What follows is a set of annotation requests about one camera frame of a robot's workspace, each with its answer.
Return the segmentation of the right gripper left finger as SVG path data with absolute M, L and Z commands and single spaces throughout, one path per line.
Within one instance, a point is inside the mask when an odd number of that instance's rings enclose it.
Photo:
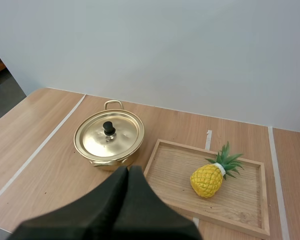
M 128 169 L 119 167 L 95 189 L 52 212 L 23 221 L 10 240 L 107 240 L 123 203 Z

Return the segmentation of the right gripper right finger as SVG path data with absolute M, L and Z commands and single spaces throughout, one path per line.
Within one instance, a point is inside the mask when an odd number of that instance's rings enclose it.
M 166 205 L 140 166 L 129 169 L 125 196 L 113 224 L 113 240 L 200 240 L 193 221 Z

